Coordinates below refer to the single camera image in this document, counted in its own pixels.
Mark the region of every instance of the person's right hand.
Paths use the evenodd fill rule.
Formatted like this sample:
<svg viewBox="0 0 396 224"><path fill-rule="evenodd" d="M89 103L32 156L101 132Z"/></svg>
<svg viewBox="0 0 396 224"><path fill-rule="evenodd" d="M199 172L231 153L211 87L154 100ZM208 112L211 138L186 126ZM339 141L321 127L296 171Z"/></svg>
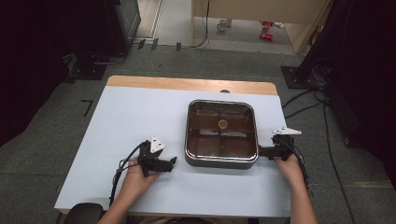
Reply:
<svg viewBox="0 0 396 224"><path fill-rule="evenodd" d="M286 161L282 161L281 158L274 158L274 161L291 185L304 184L303 172L294 154L291 154Z"/></svg>

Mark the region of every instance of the table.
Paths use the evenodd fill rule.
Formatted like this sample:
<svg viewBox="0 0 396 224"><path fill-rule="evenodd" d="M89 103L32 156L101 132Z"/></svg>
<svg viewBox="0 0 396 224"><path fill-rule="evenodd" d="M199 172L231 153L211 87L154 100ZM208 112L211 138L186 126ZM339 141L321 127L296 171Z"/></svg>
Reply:
<svg viewBox="0 0 396 224"><path fill-rule="evenodd" d="M206 17L207 2L192 0L192 46L194 17ZM208 17L286 23L286 32L294 51L300 53L315 29L326 21L331 6L332 0L211 0Z"/></svg>
<svg viewBox="0 0 396 224"><path fill-rule="evenodd" d="M219 92L224 89L231 93ZM273 129L286 126L271 83L111 77L55 208L67 213L77 203L99 203L106 210L119 161L154 135L166 144L161 159L177 156L177 163L172 173L162 174L134 204L129 210L132 215L289 217L290 188L273 161L259 158L248 170L192 167L186 163L187 108L195 99L252 105L259 143L264 147L272 145Z"/></svg>

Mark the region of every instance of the hand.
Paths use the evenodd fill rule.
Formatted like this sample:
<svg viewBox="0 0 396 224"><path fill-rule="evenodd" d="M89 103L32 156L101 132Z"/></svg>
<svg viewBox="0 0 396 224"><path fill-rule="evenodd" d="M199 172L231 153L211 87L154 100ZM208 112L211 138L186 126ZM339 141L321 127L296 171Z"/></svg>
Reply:
<svg viewBox="0 0 396 224"><path fill-rule="evenodd" d="M137 164L137 161L129 161L128 172L122 183L120 194L117 199L123 200L128 206L137 201L149 189L155 179L160 176L160 173L143 176L142 167Z"/></svg>
<svg viewBox="0 0 396 224"><path fill-rule="evenodd" d="M291 185L304 184L303 172L294 154L291 154L286 161L280 158L274 158L274 161Z"/></svg>

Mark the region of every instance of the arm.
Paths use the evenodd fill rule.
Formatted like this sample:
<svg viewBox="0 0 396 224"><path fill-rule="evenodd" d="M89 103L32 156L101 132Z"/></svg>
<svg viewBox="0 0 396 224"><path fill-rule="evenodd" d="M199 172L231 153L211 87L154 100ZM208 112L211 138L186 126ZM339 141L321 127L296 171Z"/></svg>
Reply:
<svg viewBox="0 0 396 224"><path fill-rule="evenodd" d="M128 168L119 196L99 220L99 224L121 223L134 202L136 202L149 189L154 180L160 176L160 173L156 173L145 178L143 176L142 167L137 165L136 161L129 161L129 165L134 166Z"/></svg>
<svg viewBox="0 0 396 224"><path fill-rule="evenodd" d="M298 164L296 156L290 155L286 161L276 158L282 174L288 179L291 190L291 224L310 224L318 223L315 217L314 209L309 200L306 190L303 173Z"/></svg>

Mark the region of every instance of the gray carpet floor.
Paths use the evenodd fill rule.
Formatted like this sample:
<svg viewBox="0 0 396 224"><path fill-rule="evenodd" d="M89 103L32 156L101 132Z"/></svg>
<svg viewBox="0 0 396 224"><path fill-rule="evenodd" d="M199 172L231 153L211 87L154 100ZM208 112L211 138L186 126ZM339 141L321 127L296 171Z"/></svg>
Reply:
<svg viewBox="0 0 396 224"><path fill-rule="evenodd" d="M182 49L150 46L110 65L102 81L76 80L61 84L37 112L25 132L0 148L0 223L55 223L57 200L95 106L112 75L185 77L275 83L283 103L301 92L289 90L281 65L298 66L303 56ZM88 103L93 105L86 117ZM316 102L309 93L288 105L288 115ZM332 109L328 114L332 154L357 223L394 223L396 194L387 182L382 163L364 148L344 146L343 131ZM332 168L326 143L323 106L287 119L301 130L296 146L304 153L312 202L320 223L352 223L346 201ZM373 185L360 185L370 182ZM261 218L263 223L284 223L285 218Z"/></svg>

